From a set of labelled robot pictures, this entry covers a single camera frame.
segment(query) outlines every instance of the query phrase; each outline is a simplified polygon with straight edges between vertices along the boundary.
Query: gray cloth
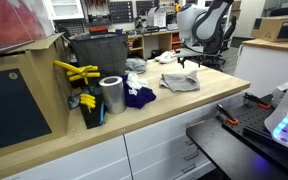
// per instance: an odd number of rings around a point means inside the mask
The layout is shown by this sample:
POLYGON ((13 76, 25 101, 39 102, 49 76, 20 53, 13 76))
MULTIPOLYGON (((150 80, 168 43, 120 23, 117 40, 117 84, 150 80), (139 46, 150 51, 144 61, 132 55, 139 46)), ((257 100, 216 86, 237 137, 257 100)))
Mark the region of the gray cloth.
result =
POLYGON ((196 77, 197 70, 185 74, 162 74, 160 87, 166 87, 173 92, 200 90, 200 83, 196 77))
POLYGON ((140 74, 146 71, 146 61, 141 58, 128 58, 126 59, 126 73, 135 72, 140 74))

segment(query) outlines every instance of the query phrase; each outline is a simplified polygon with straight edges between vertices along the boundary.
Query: gray bin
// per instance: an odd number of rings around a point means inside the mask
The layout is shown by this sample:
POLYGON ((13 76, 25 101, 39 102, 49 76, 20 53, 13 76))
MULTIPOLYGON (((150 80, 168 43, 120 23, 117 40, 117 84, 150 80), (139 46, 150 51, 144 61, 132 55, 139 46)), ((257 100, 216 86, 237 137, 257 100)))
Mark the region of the gray bin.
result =
POLYGON ((101 78, 125 74, 128 55, 128 36, 108 33, 91 39, 90 34, 81 34, 70 38, 79 66, 98 66, 101 78))

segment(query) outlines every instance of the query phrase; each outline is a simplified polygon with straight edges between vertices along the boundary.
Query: navy blue cloth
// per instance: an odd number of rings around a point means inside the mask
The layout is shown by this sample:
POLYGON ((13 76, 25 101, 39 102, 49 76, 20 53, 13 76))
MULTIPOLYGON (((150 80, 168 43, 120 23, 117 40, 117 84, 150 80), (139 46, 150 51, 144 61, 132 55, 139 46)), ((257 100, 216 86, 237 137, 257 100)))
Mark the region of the navy blue cloth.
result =
POLYGON ((129 94, 129 90, 132 88, 126 83, 128 75, 122 75, 125 102, 127 107, 134 107, 141 109, 145 104, 154 101, 156 99, 155 94, 152 89, 142 87, 141 89, 136 89, 137 95, 129 94))

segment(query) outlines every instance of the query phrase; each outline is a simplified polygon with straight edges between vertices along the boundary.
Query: wooden countertop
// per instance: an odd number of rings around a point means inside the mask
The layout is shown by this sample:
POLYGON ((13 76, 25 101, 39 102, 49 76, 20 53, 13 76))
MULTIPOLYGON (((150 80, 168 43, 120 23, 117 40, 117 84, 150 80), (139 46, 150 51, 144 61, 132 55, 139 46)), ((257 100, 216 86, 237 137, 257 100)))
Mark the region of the wooden countertop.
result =
POLYGON ((203 66, 198 68, 197 64, 189 61, 185 62, 185 69, 177 62, 161 65, 149 61, 147 71, 139 75, 139 78, 147 79, 157 96, 155 101, 140 110, 127 108, 118 115, 106 114, 106 124, 92 129, 86 129, 79 109, 72 110, 66 136, 1 156, 0 179, 232 95, 250 86, 247 81, 203 66), (172 93, 169 89, 159 88, 162 73, 187 74, 196 69, 201 87, 199 91, 172 93))
POLYGON ((245 46, 267 48, 280 51, 288 51, 288 42, 270 42, 262 39, 254 39, 249 41, 243 41, 245 46))

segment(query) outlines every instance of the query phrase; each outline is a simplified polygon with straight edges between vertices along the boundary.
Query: silver duct tape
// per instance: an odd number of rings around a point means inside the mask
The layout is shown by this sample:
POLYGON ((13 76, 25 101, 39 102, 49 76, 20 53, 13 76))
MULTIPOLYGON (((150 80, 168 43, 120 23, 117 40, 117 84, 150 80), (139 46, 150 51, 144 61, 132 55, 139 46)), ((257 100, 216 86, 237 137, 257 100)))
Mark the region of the silver duct tape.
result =
POLYGON ((107 112, 110 114, 123 112, 126 104, 122 78, 119 76, 104 78, 100 81, 100 86, 107 112))

